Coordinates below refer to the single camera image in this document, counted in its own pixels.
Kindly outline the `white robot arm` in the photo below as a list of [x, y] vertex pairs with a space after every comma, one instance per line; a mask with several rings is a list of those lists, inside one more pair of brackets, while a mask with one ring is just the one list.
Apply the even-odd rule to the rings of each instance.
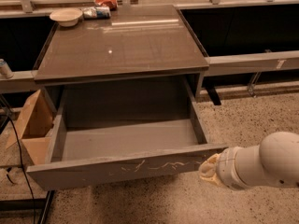
[[258, 146], [228, 147], [204, 161], [199, 175], [213, 185], [235, 190], [298, 188], [299, 134], [271, 133]]

